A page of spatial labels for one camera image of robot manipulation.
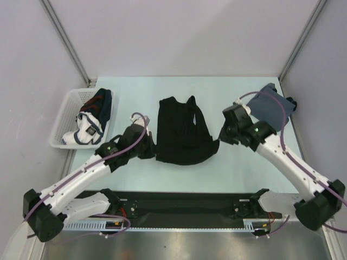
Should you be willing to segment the blue printed tank top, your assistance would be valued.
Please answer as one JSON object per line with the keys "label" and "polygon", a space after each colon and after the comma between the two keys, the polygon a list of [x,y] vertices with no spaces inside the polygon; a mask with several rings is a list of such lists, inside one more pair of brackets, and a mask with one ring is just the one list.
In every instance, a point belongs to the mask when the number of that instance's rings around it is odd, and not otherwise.
{"label": "blue printed tank top", "polygon": [[292,97],[284,98],[279,95],[273,83],[264,86],[260,92],[267,93],[267,95],[258,93],[247,103],[251,115],[259,121],[267,122],[277,132],[280,132],[284,120],[283,112],[280,105],[269,96],[274,97],[284,108],[286,123],[288,123],[289,116],[297,109],[297,102]]}

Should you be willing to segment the black tank top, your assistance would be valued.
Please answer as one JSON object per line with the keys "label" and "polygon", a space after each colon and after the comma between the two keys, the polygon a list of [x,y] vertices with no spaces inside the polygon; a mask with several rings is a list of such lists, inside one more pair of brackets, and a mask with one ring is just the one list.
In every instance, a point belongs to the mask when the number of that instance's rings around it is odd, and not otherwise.
{"label": "black tank top", "polygon": [[173,96],[159,102],[156,160],[181,166],[202,163],[214,156],[220,142],[210,135],[194,96],[186,103]]}

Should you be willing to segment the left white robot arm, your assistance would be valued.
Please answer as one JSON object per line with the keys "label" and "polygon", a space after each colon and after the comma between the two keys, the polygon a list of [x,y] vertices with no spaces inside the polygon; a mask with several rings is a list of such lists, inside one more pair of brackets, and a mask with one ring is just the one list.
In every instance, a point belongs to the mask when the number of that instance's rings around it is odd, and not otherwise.
{"label": "left white robot arm", "polygon": [[122,135],[100,145],[94,154],[76,171],[56,184],[23,196],[23,218],[40,242],[55,238],[67,225],[84,218],[115,216],[120,210],[119,199],[109,189],[79,199],[77,196],[92,182],[125,166],[131,159],[150,159],[155,155],[152,133],[133,123]]}

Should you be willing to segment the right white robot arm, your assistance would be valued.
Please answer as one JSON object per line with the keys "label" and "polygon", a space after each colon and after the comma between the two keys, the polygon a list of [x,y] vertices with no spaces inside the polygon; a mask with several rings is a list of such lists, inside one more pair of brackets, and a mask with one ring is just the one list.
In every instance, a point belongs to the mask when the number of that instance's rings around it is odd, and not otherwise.
{"label": "right white robot arm", "polygon": [[242,144],[267,159],[296,188],[298,195],[263,190],[250,203],[256,217],[268,212],[296,216],[306,228],[316,231],[342,207],[345,185],[340,180],[330,181],[296,155],[281,141],[273,127],[265,121],[253,123],[247,106],[234,103],[223,110],[225,118],[220,140]]}

